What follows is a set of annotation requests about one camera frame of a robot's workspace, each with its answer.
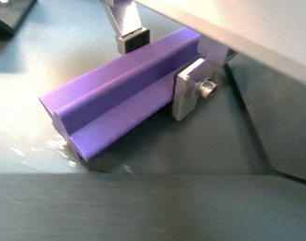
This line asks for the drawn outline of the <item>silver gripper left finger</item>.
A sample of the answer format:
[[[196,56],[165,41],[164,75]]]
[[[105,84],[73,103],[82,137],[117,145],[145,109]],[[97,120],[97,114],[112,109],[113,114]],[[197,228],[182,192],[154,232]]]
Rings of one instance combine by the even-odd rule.
[[[150,43],[150,30],[142,26],[134,0],[101,0],[117,33],[118,50],[122,55]]]

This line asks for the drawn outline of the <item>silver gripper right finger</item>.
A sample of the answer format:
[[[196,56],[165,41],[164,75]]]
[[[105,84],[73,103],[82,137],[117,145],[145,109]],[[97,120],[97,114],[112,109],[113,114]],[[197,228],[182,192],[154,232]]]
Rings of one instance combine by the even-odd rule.
[[[214,73],[237,56],[237,52],[228,45],[206,36],[198,42],[197,58],[178,73],[173,96],[173,118],[181,121],[194,110],[198,99],[209,99],[217,90],[212,81]]]

